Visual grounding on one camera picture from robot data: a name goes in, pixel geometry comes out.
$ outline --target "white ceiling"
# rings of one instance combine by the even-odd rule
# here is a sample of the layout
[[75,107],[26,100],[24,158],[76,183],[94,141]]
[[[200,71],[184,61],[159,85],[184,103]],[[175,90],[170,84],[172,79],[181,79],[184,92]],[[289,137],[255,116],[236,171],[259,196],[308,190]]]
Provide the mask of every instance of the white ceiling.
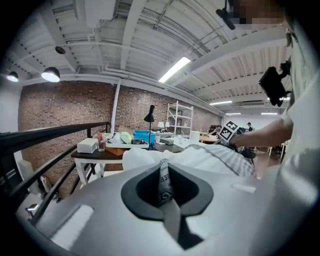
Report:
[[[122,79],[123,85],[214,113],[282,113],[286,104],[278,108],[268,103],[258,81],[268,67],[278,69],[290,56],[285,28],[232,31],[216,15],[224,2],[52,0],[21,27],[3,67],[18,72],[25,85],[42,82],[41,72],[54,66],[62,80],[116,84]],[[103,9],[109,10],[108,16]],[[66,54],[58,54],[55,46]],[[191,62],[165,84],[158,83],[182,56]],[[282,82],[291,88],[290,79]],[[233,103],[209,105],[228,100]]]

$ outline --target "blue plastic bin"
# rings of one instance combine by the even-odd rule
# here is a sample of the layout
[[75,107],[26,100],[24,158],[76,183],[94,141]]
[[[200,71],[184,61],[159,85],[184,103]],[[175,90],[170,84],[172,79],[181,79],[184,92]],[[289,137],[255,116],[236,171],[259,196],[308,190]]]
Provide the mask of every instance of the blue plastic bin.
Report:
[[[148,130],[133,130],[133,136],[135,139],[145,140],[145,142],[149,143]],[[150,144],[155,144],[155,141],[156,141],[156,133],[152,131],[150,136]]]

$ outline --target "plaid fabric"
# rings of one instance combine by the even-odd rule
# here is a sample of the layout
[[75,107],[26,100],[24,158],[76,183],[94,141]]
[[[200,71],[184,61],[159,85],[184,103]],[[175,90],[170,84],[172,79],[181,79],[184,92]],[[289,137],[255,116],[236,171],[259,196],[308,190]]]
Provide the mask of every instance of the plaid fabric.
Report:
[[245,158],[243,155],[233,151],[232,149],[223,145],[197,145],[191,144],[188,148],[204,149],[207,153],[210,153],[214,158],[219,159],[226,167],[228,167],[234,174],[238,176],[253,176],[257,177],[255,167],[250,159]]

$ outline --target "brick wall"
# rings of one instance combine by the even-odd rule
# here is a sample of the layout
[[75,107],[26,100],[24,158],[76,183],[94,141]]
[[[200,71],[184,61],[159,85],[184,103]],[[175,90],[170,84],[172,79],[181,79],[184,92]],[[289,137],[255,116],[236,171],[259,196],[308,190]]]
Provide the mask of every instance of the brick wall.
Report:
[[[23,87],[19,102],[19,131],[63,126],[71,124],[111,121],[115,88],[106,83],[90,81],[64,81],[40,83]],[[115,130],[120,125],[131,129],[148,130],[144,117],[150,105],[155,105],[152,127],[167,120],[168,103],[177,100],[146,90],[121,86],[116,111]],[[180,101],[185,106],[190,104]],[[221,118],[194,107],[192,130],[206,131],[212,124],[220,124]],[[23,159],[31,162],[34,170],[86,137],[86,131],[55,138],[22,151]],[[70,156],[52,167],[46,176],[52,184],[73,163]],[[76,171],[62,185],[59,193],[66,196],[76,179]]]
[[[100,82],[64,81],[24,86],[19,102],[18,129],[25,131],[109,121],[114,96],[115,88]],[[36,170],[86,136],[86,131],[80,131],[58,137],[24,149],[22,157]],[[47,171],[45,176],[54,184],[73,163],[73,159],[67,156]],[[61,196],[68,194],[76,177],[77,173],[74,170],[61,186],[59,190]]]

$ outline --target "wooden floor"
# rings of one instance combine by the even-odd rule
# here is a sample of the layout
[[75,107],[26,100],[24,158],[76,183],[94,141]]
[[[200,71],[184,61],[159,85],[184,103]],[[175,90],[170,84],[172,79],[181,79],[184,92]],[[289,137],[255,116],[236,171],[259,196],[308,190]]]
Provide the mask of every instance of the wooden floor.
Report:
[[253,163],[257,177],[261,178],[264,175],[266,168],[279,165],[281,159],[278,155],[271,155],[269,158],[267,152],[258,152],[253,159]]

